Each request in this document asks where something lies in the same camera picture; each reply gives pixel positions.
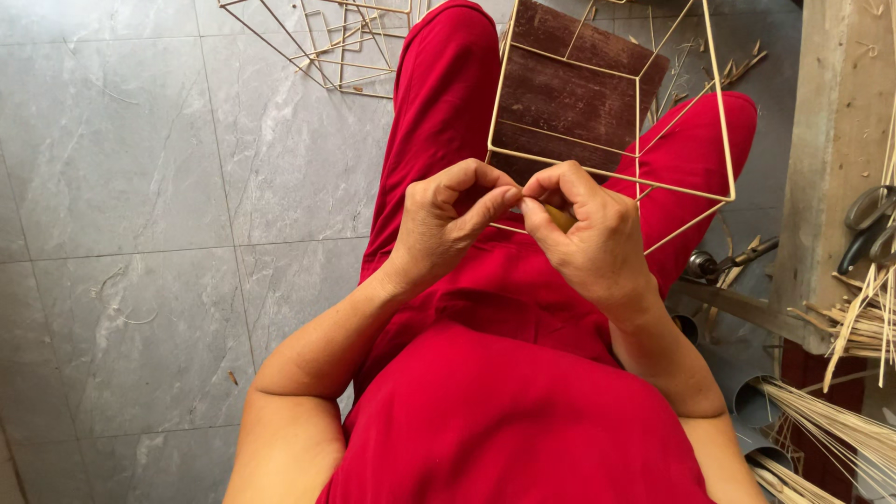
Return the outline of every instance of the tile grout line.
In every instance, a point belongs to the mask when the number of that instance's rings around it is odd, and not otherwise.
[[[721,16],[739,16],[739,15],[755,15],[755,14],[766,14],[766,15],[783,15],[783,14],[791,14],[791,15],[802,15],[800,12],[791,12],[790,10],[770,10],[770,11],[749,11],[743,13],[710,13],[710,17],[721,17]],[[702,13],[696,13],[691,15],[686,15],[685,17],[701,17]],[[669,15],[669,16],[657,16],[654,17],[654,21],[658,19],[675,19],[677,16]],[[607,19],[595,19],[594,21],[626,21],[626,20],[646,20],[648,19],[647,15],[638,15],[633,17],[623,17],[623,18],[607,18]],[[495,20],[495,24],[506,24],[509,20],[498,21]],[[403,26],[386,26],[384,28],[403,28]],[[311,30],[311,32],[318,32],[323,30]],[[290,30],[291,33],[308,33],[307,30]],[[281,30],[271,31],[271,32],[260,32],[262,35],[275,35],[282,33]],[[229,37],[234,35],[252,35],[252,33],[212,33],[208,35],[203,35],[201,32],[198,32],[196,35],[172,35],[167,37],[144,37],[144,38],[128,38],[128,39],[78,39],[77,42],[127,42],[127,41],[136,41],[136,40],[164,40],[164,39],[195,39],[195,38],[206,38],[206,37]],[[0,48],[11,48],[16,46],[38,46],[38,45],[49,45],[49,44],[61,44],[62,41],[40,41],[40,42],[0,42]]]
[[[28,260],[31,261],[31,249],[28,246],[28,237],[25,236],[25,224],[22,222],[22,211],[19,210],[19,202],[15,197],[15,187],[13,187],[13,177],[9,174],[9,165],[6,164],[6,154],[4,154],[3,150],[3,142],[0,141],[0,163],[3,163],[3,168],[6,173],[6,182],[9,184],[9,192],[13,195],[13,207],[15,207],[15,216],[19,218],[19,229],[22,230],[22,242],[25,244],[25,255],[28,256]],[[22,261],[11,261],[14,263],[20,263]]]
[[[40,259],[31,259],[26,261],[7,261],[0,265],[14,265],[16,263],[37,263],[42,261],[67,261],[70,259],[93,259],[96,257],[114,257],[114,256],[136,256],[138,254],[165,254],[168,252],[186,252],[189,250],[212,250],[214,248],[232,248],[232,247],[263,247],[265,245],[289,245],[291,243],[312,243],[315,241],[336,241],[340,239],[362,239],[370,238],[370,235],[360,236],[343,236],[339,238],[319,238],[319,239],[293,239],[288,241],[272,241],[267,243],[246,243],[245,245],[217,245],[214,247],[192,247],[192,248],[171,248],[168,250],[143,250],[137,252],[118,252],[115,254],[97,254],[95,256],[72,256],[72,257],[42,257]]]
[[[15,442],[10,442],[10,446],[15,446],[15,447],[36,447],[36,446],[42,446],[42,445],[50,445],[50,444],[53,444],[53,443],[69,443],[69,442],[72,442],[72,441],[74,441],[75,443],[78,443],[78,445],[80,446],[82,441],[92,441],[92,440],[94,440],[94,439],[123,438],[123,437],[125,437],[125,436],[149,436],[149,435],[151,435],[151,434],[169,434],[169,433],[171,433],[171,432],[188,432],[188,431],[190,431],[190,430],[225,429],[225,428],[227,428],[227,427],[237,427],[237,426],[239,426],[239,425],[240,425],[239,423],[228,423],[228,424],[226,424],[226,425],[207,425],[207,426],[204,426],[204,427],[188,427],[188,428],[186,428],[186,429],[153,430],[153,431],[150,431],[150,432],[129,432],[129,433],[125,433],[125,434],[108,434],[108,435],[106,435],[106,436],[93,436],[93,437],[90,437],[90,438],[78,438],[78,437],[76,436],[75,439],[54,439],[54,440],[52,440],[52,441],[37,441],[37,442],[34,442],[34,443],[15,443]]]
[[[196,12],[194,3],[194,13],[196,15],[196,29],[199,30],[199,13]],[[209,114],[211,115],[211,129],[215,134],[215,152],[218,154],[218,170],[221,175],[221,192],[224,194],[224,206],[227,210],[228,229],[230,229],[230,242],[233,248],[233,262],[237,266],[237,288],[239,289],[239,300],[243,303],[243,323],[246,325],[246,342],[249,345],[249,358],[252,360],[252,372],[258,373],[258,365],[255,364],[255,350],[252,348],[252,331],[249,329],[249,313],[246,309],[246,294],[243,292],[243,276],[239,271],[239,256],[242,255],[238,247],[237,234],[233,231],[233,217],[230,215],[230,198],[228,197],[227,183],[224,181],[224,161],[221,159],[220,141],[218,140],[218,125],[215,122],[215,108],[211,103],[211,83],[209,83],[209,67],[205,64],[205,46],[202,43],[202,37],[199,38],[199,53],[202,55],[202,71],[205,72],[205,88],[209,93]]]
[[[56,353],[56,345],[54,341],[56,338],[54,337],[54,331],[50,329],[50,319],[47,316],[47,307],[44,306],[44,299],[40,296],[40,284],[38,283],[38,275],[34,272],[34,261],[29,261],[29,265],[31,266],[31,277],[34,278],[34,288],[37,290],[38,300],[40,301],[40,312],[44,315],[44,325],[47,328],[47,336],[50,338],[50,349],[53,351],[53,361],[56,365],[56,374],[59,376],[59,385],[62,387],[63,398],[65,400],[65,409],[68,410],[68,418],[72,422],[72,432],[74,434],[75,445],[78,447],[78,457],[81,459],[81,469],[84,474],[84,477],[87,478],[87,486],[90,490],[90,502],[96,502],[95,492],[93,488],[93,482],[90,480],[90,475],[87,471],[87,459],[84,457],[84,451],[81,448],[81,443],[78,442],[80,436],[78,435],[78,426],[74,420],[74,412],[72,408],[71,402],[68,399],[68,390],[65,386],[65,380],[63,380],[62,376],[62,368],[59,366],[59,356]]]

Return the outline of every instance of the wooden plank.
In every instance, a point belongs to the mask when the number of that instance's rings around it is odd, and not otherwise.
[[[776,335],[803,345],[808,352],[825,353],[831,347],[831,336],[806,322],[769,309],[769,301],[751,298],[730,289],[720,289],[690,278],[681,278],[675,289],[701,303],[718,308]]]
[[[876,15],[858,0],[806,2],[770,296],[778,313],[804,300],[830,306],[846,293],[831,272],[851,239],[843,225],[847,208],[881,183],[896,90],[892,37],[887,9]],[[876,54],[860,41],[875,45]]]
[[[570,49],[570,42],[575,43]],[[547,53],[545,56],[511,46],[495,124],[494,145],[555,160],[577,160],[583,166],[616,170],[621,154],[584,143],[558,138],[524,125],[623,151],[638,134],[653,97],[668,70],[667,57],[622,37],[583,24],[534,0],[520,0],[513,28],[513,43]],[[558,60],[568,59],[640,80],[640,108],[635,113],[636,81]],[[527,161],[494,153],[493,165],[518,183],[544,168]]]

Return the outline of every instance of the scissor handle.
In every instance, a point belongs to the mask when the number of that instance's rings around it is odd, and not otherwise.
[[[886,191],[882,202],[880,196],[881,189]],[[872,187],[859,195],[856,201],[852,202],[846,211],[846,219],[843,223],[851,230],[861,231],[873,224],[874,221],[877,221],[881,215],[888,213],[895,204],[896,186]],[[867,209],[871,206],[874,206],[875,209],[869,213]]]
[[[896,263],[896,252],[893,251],[893,236],[896,235],[896,225],[883,230],[877,237],[868,254],[871,260],[878,265],[891,265]]]

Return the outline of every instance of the wire frame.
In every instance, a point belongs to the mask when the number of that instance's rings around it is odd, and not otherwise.
[[[243,2],[248,1],[260,2],[262,4],[264,9],[271,15],[273,20],[276,21],[280,28],[283,30],[283,33],[285,33],[295,45],[297,53],[294,56],[288,56],[285,52],[277,48],[277,46],[271,43],[270,40],[265,38],[261,33],[258,32],[258,30],[250,26],[246,22],[246,20],[238,16],[230,8],[232,5],[242,4]],[[368,79],[373,79],[375,77],[380,77],[387,74],[393,74],[395,72],[397,61],[396,65],[392,63],[392,58],[389,54],[389,49],[386,44],[386,38],[395,37],[404,39],[407,35],[384,30],[380,20],[380,16],[383,13],[397,13],[399,15],[403,15],[407,20],[408,30],[410,30],[412,24],[411,5],[413,0],[408,0],[407,8],[404,9],[379,5],[376,3],[376,0],[320,0],[333,4],[339,4],[342,6],[341,23],[332,26],[327,24],[326,18],[324,17],[323,12],[320,9],[311,11],[307,10],[305,1],[306,0],[297,0],[297,3],[294,4],[294,6],[301,9],[302,18],[305,23],[305,28],[308,33],[309,40],[306,47],[299,43],[296,37],[294,37],[289,29],[287,29],[286,25],[283,23],[283,21],[280,20],[277,14],[274,13],[266,0],[230,0],[229,2],[219,2],[218,7],[227,11],[227,13],[233,16],[234,19],[245,26],[256,37],[261,39],[265,44],[276,51],[277,54],[283,56],[283,58],[286,59],[291,65],[296,67],[294,72],[302,72],[325,90],[335,90],[349,94],[359,94],[364,96],[372,96],[375,98],[391,99],[391,95],[363,91],[363,88],[359,88],[358,86],[352,86],[348,89],[344,86],[346,84],[360,83]],[[315,14],[319,15],[323,19],[323,33],[327,38],[327,44],[322,48],[317,48],[314,43],[314,34],[311,30],[311,23],[309,21],[309,17]],[[348,18],[350,16],[356,17],[356,19],[349,21]],[[332,35],[332,33],[335,31],[338,31],[340,35],[337,39],[334,39]],[[364,45],[366,42],[373,42],[372,45],[376,47],[383,60],[380,65],[365,65],[360,63],[352,63],[345,60],[346,52],[359,52],[362,48],[362,45]],[[328,53],[334,51],[338,53],[337,59],[324,57]],[[324,71],[322,64],[330,64],[337,67],[338,70],[335,78],[332,76],[332,74]],[[346,66],[364,68],[366,70],[370,70],[371,73],[361,77],[344,79],[343,69]]]
[[[688,195],[701,196],[701,197],[705,197],[705,198],[719,202],[718,204],[713,206],[707,212],[697,216],[695,219],[688,222],[687,224],[682,226],[680,229],[674,231],[669,236],[660,240],[656,245],[654,245],[653,247],[649,248],[646,252],[644,252],[645,255],[649,254],[650,252],[652,252],[659,246],[663,245],[664,243],[666,243],[670,239],[674,238],[675,236],[680,234],[682,231],[690,228],[691,226],[693,226],[697,222],[701,221],[702,219],[705,219],[706,217],[712,215],[717,210],[719,210],[719,208],[721,208],[722,205],[732,202],[735,199],[734,168],[733,168],[733,165],[731,164],[731,149],[730,149],[730,146],[728,143],[728,125],[725,121],[725,109],[722,106],[722,95],[721,95],[722,89],[721,89],[721,84],[720,84],[721,79],[719,78],[719,66],[718,66],[718,63],[716,60],[716,48],[715,48],[715,44],[712,39],[712,27],[711,27],[711,23],[710,23],[710,14],[709,14],[710,8],[707,5],[707,0],[701,0],[701,1],[702,1],[702,5],[703,5],[703,19],[705,20],[705,23],[706,23],[706,42],[707,42],[707,46],[709,47],[709,51],[710,51],[713,80],[712,80],[712,82],[707,83],[703,87],[702,91],[700,91],[700,93],[696,97],[694,97],[694,100],[692,100],[691,103],[689,103],[687,107],[685,107],[680,113],[678,113],[677,116],[659,133],[659,135],[657,135],[657,137],[653,139],[653,141],[651,141],[647,145],[642,145],[642,142],[641,142],[641,85],[640,85],[641,78],[647,72],[648,68],[650,68],[650,65],[656,59],[656,56],[659,53],[659,50],[662,49],[663,46],[666,45],[666,42],[669,40],[669,36],[672,34],[672,32],[675,30],[675,28],[678,26],[678,24],[685,18],[685,15],[690,10],[691,6],[694,4],[695,1],[696,0],[689,0],[687,5],[685,6],[684,10],[682,10],[681,14],[678,16],[675,23],[669,29],[666,36],[663,38],[663,40],[659,43],[659,45],[653,51],[653,55],[648,60],[647,64],[644,65],[644,68],[638,74],[624,74],[624,73],[620,73],[620,72],[614,72],[614,71],[608,70],[606,68],[600,68],[597,66],[586,65],[582,62],[578,62],[578,61],[569,59],[569,55],[573,49],[573,45],[575,45],[575,41],[579,36],[579,31],[582,29],[582,25],[585,23],[585,20],[588,17],[588,13],[591,11],[591,8],[594,6],[595,0],[590,0],[588,7],[585,9],[584,15],[579,20],[579,25],[578,25],[578,28],[576,29],[575,33],[573,34],[573,38],[569,42],[569,47],[566,50],[566,54],[563,57],[548,54],[548,53],[540,51],[538,49],[530,48],[528,46],[524,46],[522,44],[519,44],[519,43],[513,41],[513,29],[514,29],[514,25],[516,23],[516,14],[517,14],[517,10],[520,6],[520,0],[516,0],[515,4],[513,6],[513,14],[511,15],[510,24],[507,28],[506,36],[502,39],[501,55],[502,55],[503,61],[501,64],[501,75],[500,75],[500,78],[498,79],[498,92],[497,92],[497,96],[495,97],[495,109],[492,113],[492,123],[491,123],[491,127],[490,127],[490,130],[488,133],[488,155],[489,156],[491,156],[492,152],[498,152],[501,154],[506,154],[506,155],[517,157],[517,158],[523,158],[523,159],[530,160],[530,161],[540,161],[540,162],[544,162],[547,164],[559,164],[560,162],[562,162],[560,160],[551,160],[551,159],[544,158],[541,156],[528,154],[526,152],[518,152],[518,151],[509,150],[509,149],[503,149],[501,147],[496,147],[493,142],[494,137],[495,137],[495,125],[497,123],[501,122],[504,124],[510,124],[512,126],[528,129],[530,131],[537,131],[544,135],[552,135],[552,136],[563,138],[565,140],[570,140],[570,141],[573,141],[576,143],[584,143],[584,144],[587,144],[592,147],[597,147],[599,149],[615,152],[615,153],[618,153],[618,154],[621,154],[624,156],[633,157],[634,158],[634,167],[635,167],[635,176],[634,177],[621,175],[621,174],[614,173],[612,171],[606,171],[603,169],[594,169],[594,168],[590,168],[590,167],[583,167],[583,168],[590,173],[603,175],[603,176],[611,177],[611,178],[620,178],[622,180],[629,180],[631,182],[634,182],[635,183],[635,194],[636,194],[635,201],[640,202],[653,189],[662,188],[662,189],[677,191],[677,192],[688,194]],[[634,114],[634,122],[633,122],[633,126],[632,126],[632,128],[634,128],[634,132],[635,132],[634,154],[631,154],[629,152],[620,151],[618,149],[614,149],[614,148],[608,147],[606,145],[585,142],[581,139],[572,138],[572,137],[565,136],[565,135],[560,135],[560,134],[557,134],[557,133],[554,133],[551,131],[547,131],[547,130],[532,127],[532,126],[511,123],[509,121],[504,121],[504,120],[498,118],[498,109],[499,109],[499,106],[501,103],[501,91],[504,88],[504,75],[507,70],[507,61],[510,59],[509,54],[510,54],[510,51],[512,51],[512,50],[514,50],[514,51],[517,51],[517,50],[518,51],[529,51],[529,52],[536,53],[538,55],[548,57],[548,58],[551,58],[551,59],[554,59],[557,61],[565,62],[568,65],[577,65],[577,66],[589,68],[590,70],[593,70],[595,72],[612,74],[612,75],[616,75],[618,77],[622,77],[622,78],[630,80],[635,88],[635,93],[634,93],[635,114]],[[672,186],[669,184],[663,184],[661,182],[656,182],[656,181],[651,181],[651,180],[641,178],[641,164],[639,161],[641,156],[645,152],[647,152],[652,147],[652,145],[655,144],[657,142],[657,140],[659,140],[660,137],[662,137],[669,130],[669,128],[672,127],[672,125],[674,125],[678,121],[678,119],[681,116],[683,116],[692,107],[692,105],[694,103],[696,103],[698,98],[700,98],[703,94],[705,94],[710,89],[713,89],[716,92],[716,100],[719,104],[719,121],[721,123],[722,144],[723,144],[723,148],[725,151],[725,169],[728,173],[728,195],[727,196],[719,196],[719,195],[714,195],[714,194],[710,194],[710,193],[704,193],[702,191],[688,189],[686,187]],[[672,85],[670,85],[668,88],[668,91],[671,91],[671,90],[672,90]],[[663,100],[664,106],[665,106],[666,100],[668,99],[668,95],[669,95],[669,92],[666,93],[666,98]],[[647,189],[644,192],[642,192],[641,185],[647,186]]]

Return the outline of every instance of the metal tool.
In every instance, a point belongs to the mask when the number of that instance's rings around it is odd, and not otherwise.
[[[778,244],[778,237],[766,239],[755,247],[750,247],[736,256],[725,257],[721,261],[716,261],[709,252],[695,250],[687,261],[685,274],[697,280],[705,279],[707,283],[715,283],[726,270],[748,265],[778,248]]]
[[[847,229],[857,232],[843,252],[837,273],[849,273],[865,257],[878,265],[896,262],[896,252],[893,252],[896,225],[890,225],[894,208],[896,186],[875,186],[856,198],[846,211],[843,223]]]

